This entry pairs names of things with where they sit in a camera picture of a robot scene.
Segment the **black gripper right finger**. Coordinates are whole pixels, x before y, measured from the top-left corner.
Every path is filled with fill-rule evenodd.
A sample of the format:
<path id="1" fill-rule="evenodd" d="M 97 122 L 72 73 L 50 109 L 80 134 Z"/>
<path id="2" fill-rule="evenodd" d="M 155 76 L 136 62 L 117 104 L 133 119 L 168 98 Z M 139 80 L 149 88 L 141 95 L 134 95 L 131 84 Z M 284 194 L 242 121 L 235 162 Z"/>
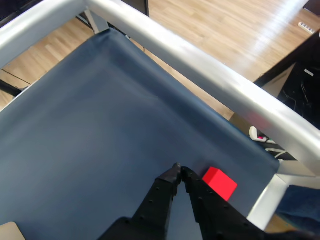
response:
<path id="1" fill-rule="evenodd" d="M 265 232 L 250 223 L 193 170 L 183 166 L 181 180 L 189 194 L 195 221 L 204 240 L 264 240 Z"/>

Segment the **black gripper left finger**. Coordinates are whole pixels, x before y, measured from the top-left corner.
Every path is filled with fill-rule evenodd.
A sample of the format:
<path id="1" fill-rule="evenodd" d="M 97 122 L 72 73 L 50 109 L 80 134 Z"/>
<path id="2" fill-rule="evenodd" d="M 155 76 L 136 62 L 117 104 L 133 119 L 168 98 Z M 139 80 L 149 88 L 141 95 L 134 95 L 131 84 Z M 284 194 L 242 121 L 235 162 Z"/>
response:
<path id="1" fill-rule="evenodd" d="M 171 208 L 181 183 L 181 165 L 158 176 L 133 217 L 116 220 L 101 240 L 165 240 Z"/>

